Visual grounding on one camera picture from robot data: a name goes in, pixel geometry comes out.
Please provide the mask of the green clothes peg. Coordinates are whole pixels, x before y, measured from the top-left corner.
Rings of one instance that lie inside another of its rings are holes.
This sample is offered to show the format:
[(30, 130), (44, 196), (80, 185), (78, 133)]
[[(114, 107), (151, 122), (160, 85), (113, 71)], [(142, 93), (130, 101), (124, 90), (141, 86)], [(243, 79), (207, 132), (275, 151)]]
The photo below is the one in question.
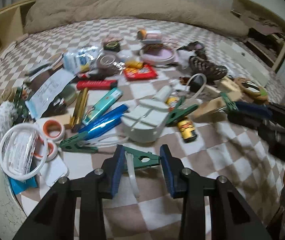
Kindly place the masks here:
[(63, 152), (74, 153), (97, 153), (98, 148), (88, 146), (85, 142), (88, 132), (81, 132), (68, 139), (64, 139), (59, 143), (59, 147)]
[(183, 120), (186, 116), (191, 114), (193, 111), (198, 109), (197, 104), (193, 104), (187, 108), (181, 108), (181, 105), (185, 102), (185, 96), (179, 99), (179, 102), (175, 105), (174, 109), (170, 111), (168, 119), (166, 121), (166, 126), (173, 126)]
[(151, 152), (143, 152), (127, 146), (125, 146), (124, 149), (126, 153), (129, 153), (133, 157), (133, 165), (135, 170), (154, 167), (161, 164), (161, 158), (156, 154)]

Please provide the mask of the leaf shaped wooden board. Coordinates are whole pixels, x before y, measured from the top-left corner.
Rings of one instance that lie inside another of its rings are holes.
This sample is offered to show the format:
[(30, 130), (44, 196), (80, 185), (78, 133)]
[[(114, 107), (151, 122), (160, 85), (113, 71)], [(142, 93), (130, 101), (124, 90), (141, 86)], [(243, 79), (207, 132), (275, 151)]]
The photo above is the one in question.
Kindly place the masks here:
[(220, 96), (208, 102), (204, 102), (198, 106), (198, 108), (190, 114), (190, 118), (193, 120), (199, 119), (201, 116), (217, 112), (226, 107), (226, 103)]

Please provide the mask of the blue metallic pen case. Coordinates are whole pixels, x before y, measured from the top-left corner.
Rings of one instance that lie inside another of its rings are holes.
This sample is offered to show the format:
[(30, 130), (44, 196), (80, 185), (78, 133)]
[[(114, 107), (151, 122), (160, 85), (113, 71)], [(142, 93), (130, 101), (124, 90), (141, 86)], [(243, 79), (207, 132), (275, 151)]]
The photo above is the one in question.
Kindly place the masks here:
[(115, 128), (121, 124), (121, 117), (124, 113), (128, 111), (128, 106), (125, 104), (116, 107), (115, 109), (109, 111), (108, 113), (100, 116), (98, 119), (94, 120), (87, 126), (84, 126), (79, 130), (79, 134), (86, 132), (85, 140), (94, 139), (102, 136), (104, 133)]

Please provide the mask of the dark brown hair claw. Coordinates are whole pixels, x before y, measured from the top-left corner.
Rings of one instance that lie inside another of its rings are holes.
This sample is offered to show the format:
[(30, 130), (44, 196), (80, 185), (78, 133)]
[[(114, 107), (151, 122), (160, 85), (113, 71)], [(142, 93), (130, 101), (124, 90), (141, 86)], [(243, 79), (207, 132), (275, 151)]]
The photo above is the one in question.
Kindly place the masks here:
[(220, 80), (228, 73), (228, 69), (225, 66), (214, 64), (196, 56), (189, 58), (189, 67), (193, 74), (203, 74), (209, 81)]

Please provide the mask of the gold tube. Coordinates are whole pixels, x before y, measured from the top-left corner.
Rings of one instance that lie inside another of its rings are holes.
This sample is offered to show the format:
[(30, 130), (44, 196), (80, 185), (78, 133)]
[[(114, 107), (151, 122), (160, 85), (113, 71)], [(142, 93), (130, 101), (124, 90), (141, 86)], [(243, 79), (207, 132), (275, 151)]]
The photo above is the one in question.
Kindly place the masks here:
[(83, 115), (87, 105), (88, 89), (81, 90), (77, 96), (74, 113), (70, 119), (70, 129), (72, 133), (76, 133), (82, 124)]

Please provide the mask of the orange white tape roll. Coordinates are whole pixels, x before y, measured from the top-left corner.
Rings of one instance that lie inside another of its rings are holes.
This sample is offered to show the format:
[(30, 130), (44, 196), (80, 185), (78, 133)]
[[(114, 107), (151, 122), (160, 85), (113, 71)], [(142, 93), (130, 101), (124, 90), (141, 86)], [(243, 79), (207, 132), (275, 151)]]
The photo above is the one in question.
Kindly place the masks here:
[(65, 127), (55, 119), (48, 119), (43, 124), (43, 132), (47, 139), (58, 142), (64, 138)]

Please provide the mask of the teal lighter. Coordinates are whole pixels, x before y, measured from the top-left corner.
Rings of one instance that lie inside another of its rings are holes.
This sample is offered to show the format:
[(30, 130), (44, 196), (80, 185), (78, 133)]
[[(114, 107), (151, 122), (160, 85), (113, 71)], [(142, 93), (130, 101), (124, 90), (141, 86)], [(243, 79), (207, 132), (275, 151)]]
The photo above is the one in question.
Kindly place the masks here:
[(111, 105), (113, 105), (119, 98), (121, 98), (123, 95), (123, 91), (118, 88), (113, 88), (110, 90), (107, 94), (105, 94), (98, 102), (93, 105), (82, 119), (82, 124), (84, 126), (87, 126), (92, 121), (98, 119), (100, 116), (102, 116)]

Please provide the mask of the closet shelf with clothes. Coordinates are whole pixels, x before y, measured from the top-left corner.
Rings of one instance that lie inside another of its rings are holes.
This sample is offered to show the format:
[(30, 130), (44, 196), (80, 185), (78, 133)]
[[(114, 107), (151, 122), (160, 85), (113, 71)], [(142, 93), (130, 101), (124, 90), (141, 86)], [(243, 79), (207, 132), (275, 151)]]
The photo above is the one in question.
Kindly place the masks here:
[(249, 27), (245, 46), (277, 72), (285, 60), (285, 20), (251, 0), (233, 0), (231, 12)]

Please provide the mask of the white paper receipt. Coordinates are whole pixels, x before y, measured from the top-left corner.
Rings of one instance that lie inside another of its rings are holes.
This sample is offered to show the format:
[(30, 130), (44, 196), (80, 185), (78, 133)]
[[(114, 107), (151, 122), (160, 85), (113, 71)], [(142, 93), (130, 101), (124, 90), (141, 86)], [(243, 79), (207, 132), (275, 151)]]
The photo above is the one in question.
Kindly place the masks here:
[(32, 94), (30, 99), (25, 102), (32, 119), (38, 120), (41, 118), (54, 98), (62, 92), (74, 77), (74, 74), (64, 68), (50, 74), (44, 83)]

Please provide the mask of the red snack packet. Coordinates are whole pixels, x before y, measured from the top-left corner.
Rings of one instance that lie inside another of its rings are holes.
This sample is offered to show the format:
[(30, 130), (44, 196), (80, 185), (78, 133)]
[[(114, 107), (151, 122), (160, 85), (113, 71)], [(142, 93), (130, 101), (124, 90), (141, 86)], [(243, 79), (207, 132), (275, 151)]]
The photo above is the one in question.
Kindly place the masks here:
[(126, 68), (123, 73), (128, 81), (151, 80), (158, 77), (157, 72), (148, 64), (144, 64), (141, 69)]

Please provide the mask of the blue white tissue packet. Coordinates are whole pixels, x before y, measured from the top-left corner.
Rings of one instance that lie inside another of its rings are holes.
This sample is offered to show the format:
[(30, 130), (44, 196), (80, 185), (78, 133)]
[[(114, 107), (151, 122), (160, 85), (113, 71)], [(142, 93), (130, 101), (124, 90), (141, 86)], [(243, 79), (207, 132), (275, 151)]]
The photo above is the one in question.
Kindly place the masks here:
[(102, 54), (100, 46), (88, 46), (67, 51), (63, 54), (63, 67), (72, 74), (88, 72), (97, 69), (97, 59)]

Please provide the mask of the white fuzzy yarn ball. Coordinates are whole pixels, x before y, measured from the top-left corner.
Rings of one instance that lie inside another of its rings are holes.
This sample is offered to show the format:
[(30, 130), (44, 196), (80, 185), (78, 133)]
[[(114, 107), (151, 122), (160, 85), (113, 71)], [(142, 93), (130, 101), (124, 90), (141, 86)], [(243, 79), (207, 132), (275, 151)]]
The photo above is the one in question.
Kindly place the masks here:
[(17, 117), (18, 111), (14, 103), (4, 101), (0, 105), (0, 141), (5, 133), (13, 126), (13, 123)]

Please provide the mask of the black tape roll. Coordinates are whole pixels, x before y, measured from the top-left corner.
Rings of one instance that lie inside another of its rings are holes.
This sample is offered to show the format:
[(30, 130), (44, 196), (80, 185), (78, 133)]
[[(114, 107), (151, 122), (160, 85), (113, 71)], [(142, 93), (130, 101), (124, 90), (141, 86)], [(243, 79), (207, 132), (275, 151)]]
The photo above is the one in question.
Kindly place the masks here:
[(118, 41), (110, 41), (103, 45), (104, 50), (118, 53), (121, 51), (121, 45)]

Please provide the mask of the pink white cylinder bottle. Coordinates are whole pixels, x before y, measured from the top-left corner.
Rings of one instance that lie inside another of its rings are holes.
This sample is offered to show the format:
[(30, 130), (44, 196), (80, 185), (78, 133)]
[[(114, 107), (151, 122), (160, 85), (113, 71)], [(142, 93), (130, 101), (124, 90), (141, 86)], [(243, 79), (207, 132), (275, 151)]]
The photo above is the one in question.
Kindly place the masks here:
[(143, 44), (160, 44), (162, 43), (163, 36), (159, 30), (139, 29), (137, 39)]

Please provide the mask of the beige fluffy blanket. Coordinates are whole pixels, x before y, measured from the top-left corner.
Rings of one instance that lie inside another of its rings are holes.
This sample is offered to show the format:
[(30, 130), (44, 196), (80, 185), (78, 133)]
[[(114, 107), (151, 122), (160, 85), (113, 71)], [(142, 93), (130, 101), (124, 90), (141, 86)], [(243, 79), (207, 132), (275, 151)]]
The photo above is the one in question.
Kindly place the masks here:
[(128, 17), (181, 22), (231, 37), (245, 37), (249, 32), (230, 11), (186, 0), (36, 0), (27, 13), (25, 31), (38, 33), (75, 22)]

